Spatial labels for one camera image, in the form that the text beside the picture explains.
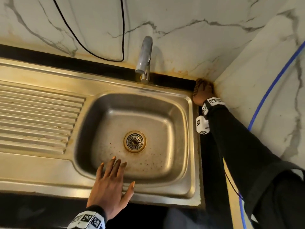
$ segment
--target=black countertop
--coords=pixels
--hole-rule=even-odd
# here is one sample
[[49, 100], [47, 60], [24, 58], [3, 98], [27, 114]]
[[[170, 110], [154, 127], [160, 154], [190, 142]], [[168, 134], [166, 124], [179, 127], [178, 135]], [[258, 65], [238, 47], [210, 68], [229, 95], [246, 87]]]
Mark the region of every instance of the black countertop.
[[[117, 79], [139, 81], [132, 69], [0, 45], [0, 57]], [[192, 91], [195, 81], [151, 73], [150, 84]], [[179, 208], [204, 228], [233, 228], [223, 160], [211, 134], [200, 135], [206, 210]], [[65, 228], [86, 208], [86, 199], [0, 193], [0, 227]], [[162, 228], [168, 207], [129, 203], [107, 228]]]

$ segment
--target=person's left hand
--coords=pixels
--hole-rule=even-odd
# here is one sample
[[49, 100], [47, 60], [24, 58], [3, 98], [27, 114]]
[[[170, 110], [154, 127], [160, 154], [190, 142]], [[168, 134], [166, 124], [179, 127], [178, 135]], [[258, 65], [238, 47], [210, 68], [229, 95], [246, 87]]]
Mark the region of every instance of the person's left hand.
[[129, 185], [126, 194], [122, 197], [123, 175], [127, 162], [121, 164], [116, 157], [113, 157], [106, 166], [102, 175], [104, 163], [101, 163], [96, 172], [96, 180], [88, 198], [87, 207], [98, 205], [106, 213], [107, 220], [114, 218], [123, 210], [134, 194], [135, 182]]

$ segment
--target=black cable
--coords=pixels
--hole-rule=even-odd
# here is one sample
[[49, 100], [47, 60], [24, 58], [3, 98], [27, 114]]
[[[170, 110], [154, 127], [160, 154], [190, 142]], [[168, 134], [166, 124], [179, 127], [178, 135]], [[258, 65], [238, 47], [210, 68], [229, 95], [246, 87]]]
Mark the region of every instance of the black cable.
[[121, 10], [122, 10], [122, 21], [123, 21], [123, 34], [122, 34], [122, 59], [121, 60], [113, 60], [113, 59], [106, 59], [106, 58], [103, 58], [103, 57], [100, 57], [94, 53], [92, 53], [91, 51], [89, 51], [88, 49], [86, 49], [86, 47], [84, 47], [82, 45], [82, 43], [78, 40], [78, 38], [76, 37], [76, 35], [74, 34], [73, 30], [71, 29], [71, 27], [68, 25], [67, 21], [65, 20], [64, 16], [63, 16], [63, 13], [60, 11], [59, 9], [59, 6], [56, 2], [56, 0], [53, 0], [59, 14], [61, 15], [64, 23], [66, 24], [66, 26], [69, 28], [70, 32], [73, 34], [74, 38], [76, 39], [76, 41], [79, 43], [79, 45], [82, 46], [82, 48], [84, 48], [84, 50], [86, 50], [88, 53], [92, 54], [93, 56], [99, 58], [99, 59], [103, 59], [103, 60], [106, 60], [106, 61], [111, 61], [111, 62], [122, 62], [124, 61], [124, 38], [125, 38], [125, 16], [124, 16], [124, 7], [123, 7], [123, 0], [121, 0]]
[[231, 181], [230, 181], [230, 179], [229, 179], [227, 173], [224, 172], [224, 174], [226, 175], [226, 177], [227, 177], [229, 183], [231, 184], [231, 187], [234, 189], [235, 193], [236, 193], [242, 200], [244, 200], [244, 199], [242, 198], [242, 196], [241, 196], [241, 195], [235, 190], [235, 188], [233, 187], [233, 185], [232, 185], [232, 183], [231, 183]]

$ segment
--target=person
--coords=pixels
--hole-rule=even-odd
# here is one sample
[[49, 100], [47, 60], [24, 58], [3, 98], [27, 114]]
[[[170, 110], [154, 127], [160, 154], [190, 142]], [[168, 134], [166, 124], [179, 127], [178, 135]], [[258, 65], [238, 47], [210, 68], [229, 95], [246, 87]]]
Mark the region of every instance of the person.
[[[209, 105], [207, 111], [204, 107], [209, 104], [209, 100], [222, 103], [219, 98], [214, 97], [213, 84], [198, 79], [193, 101], [203, 106], [210, 133], [245, 201], [245, 212], [253, 227], [305, 228], [305, 184], [303, 177], [293, 172], [301, 170], [304, 175], [304, 170], [274, 155], [224, 104]], [[120, 164], [120, 159], [115, 160], [114, 157], [107, 164], [104, 175], [104, 164], [98, 168], [87, 209], [71, 222], [68, 229], [104, 229], [107, 220], [126, 207], [134, 193], [135, 182], [130, 184], [126, 194], [122, 196], [123, 174], [127, 163]]]

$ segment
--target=chrome faucet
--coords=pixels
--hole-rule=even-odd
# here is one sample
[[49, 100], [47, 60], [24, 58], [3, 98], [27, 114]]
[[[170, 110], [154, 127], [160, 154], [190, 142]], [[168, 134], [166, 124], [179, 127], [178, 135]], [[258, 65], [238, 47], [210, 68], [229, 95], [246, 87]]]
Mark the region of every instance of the chrome faucet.
[[150, 58], [152, 55], [152, 48], [153, 39], [150, 36], [146, 36], [142, 42], [138, 64], [135, 69], [136, 73], [141, 74], [141, 83], [143, 84], [148, 84], [149, 81]]

